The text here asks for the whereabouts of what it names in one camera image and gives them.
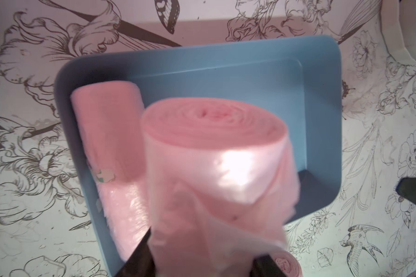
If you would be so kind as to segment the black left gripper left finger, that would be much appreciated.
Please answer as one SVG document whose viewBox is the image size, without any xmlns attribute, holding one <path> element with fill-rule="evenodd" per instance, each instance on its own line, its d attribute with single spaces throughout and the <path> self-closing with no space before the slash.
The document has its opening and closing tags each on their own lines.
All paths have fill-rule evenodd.
<svg viewBox="0 0 416 277">
<path fill-rule="evenodd" d="M 148 246 L 151 229 L 148 229 L 139 245 L 115 277 L 155 277 L 156 267 Z"/>
</svg>

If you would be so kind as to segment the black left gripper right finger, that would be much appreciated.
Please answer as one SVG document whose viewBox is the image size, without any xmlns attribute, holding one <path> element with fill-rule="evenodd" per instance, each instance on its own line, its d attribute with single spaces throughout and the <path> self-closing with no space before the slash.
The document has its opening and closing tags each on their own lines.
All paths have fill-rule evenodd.
<svg viewBox="0 0 416 277">
<path fill-rule="evenodd" d="M 249 277 L 286 277 L 286 275 L 270 255 L 264 255 L 253 260 Z"/>
</svg>

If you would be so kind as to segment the pink trash bag roll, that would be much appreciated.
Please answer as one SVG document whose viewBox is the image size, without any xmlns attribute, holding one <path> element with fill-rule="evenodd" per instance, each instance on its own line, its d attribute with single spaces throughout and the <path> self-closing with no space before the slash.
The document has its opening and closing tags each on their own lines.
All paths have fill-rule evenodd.
<svg viewBox="0 0 416 277">
<path fill-rule="evenodd" d="M 286 124 L 215 98 L 169 98 L 142 115 L 151 235 L 161 277 L 246 277 L 284 251 L 300 182 Z"/>
<path fill-rule="evenodd" d="M 140 89 L 107 81 L 80 87 L 70 99 L 110 235 L 126 262 L 150 226 Z"/>
<path fill-rule="evenodd" d="M 298 260 L 287 251 L 270 254 L 272 260 L 287 277 L 303 277 L 302 268 Z"/>
</svg>

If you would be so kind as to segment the blue plastic storage box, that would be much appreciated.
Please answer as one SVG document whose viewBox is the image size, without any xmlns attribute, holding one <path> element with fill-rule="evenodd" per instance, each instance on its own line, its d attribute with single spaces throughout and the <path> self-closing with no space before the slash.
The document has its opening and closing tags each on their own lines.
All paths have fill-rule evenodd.
<svg viewBox="0 0 416 277">
<path fill-rule="evenodd" d="M 72 92 L 104 81 L 131 81 L 145 105 L 172 97 L 213 97 L 246 102 L 288 126 L 301 180 L 294 219 L 335 200 L 342 183 L 342 65 L 328 36 L 254 40 L 87 55 L 59 71 L 54 96 L 83 188 L 104 263 L 111 276 L 123 267 L 87 165 Z"/>
</svg>

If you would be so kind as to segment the green plant in white pot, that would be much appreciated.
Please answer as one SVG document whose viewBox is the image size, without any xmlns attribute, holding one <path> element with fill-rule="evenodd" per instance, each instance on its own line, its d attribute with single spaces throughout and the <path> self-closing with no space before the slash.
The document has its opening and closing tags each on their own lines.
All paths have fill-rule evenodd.
<svg viewBox="0 0 416 277">
<path fill-rule="evenodd" d="M 387 50 L 405 65 L 416 65 L 416 0 L 382 1 L 381 32 Z"/>
</svg>

